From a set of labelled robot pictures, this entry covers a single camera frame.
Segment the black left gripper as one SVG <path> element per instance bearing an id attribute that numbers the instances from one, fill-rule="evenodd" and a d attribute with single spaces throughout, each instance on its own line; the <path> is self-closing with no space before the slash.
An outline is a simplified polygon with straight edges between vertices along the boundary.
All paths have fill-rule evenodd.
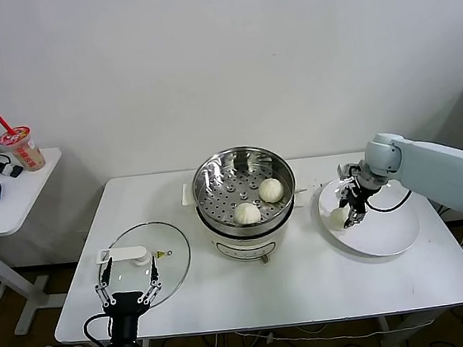
<path id="1" fill-rule="evenodd" d="M 99 274 L 99 281 L 95 288 L 105 314 L 111 319 L 110 344 L 107 347 L 139 347 L 138 346 L 138 319 L 150 308 L 154 298 L 161 289 L 157 261 L 151 258 L 149 275 L 150 282 L 148 290 L 143 293 L 119 292 L 108 293 L 113 258 L 110 257 L 102 264 Z"/>

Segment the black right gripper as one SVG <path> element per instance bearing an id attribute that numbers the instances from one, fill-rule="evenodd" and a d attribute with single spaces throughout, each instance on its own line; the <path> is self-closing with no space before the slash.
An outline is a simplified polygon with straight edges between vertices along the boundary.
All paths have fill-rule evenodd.
<path id="1" fill-rule="evenodd" d="M 365 188 L 356 179 L 351 180 L 347 187 L 339 191 L 339 207 L 350 207 L 344 221 L 344 229 L 359 224 L 364 219 L 367 201 L 376 194 L 376 189 Z"/>

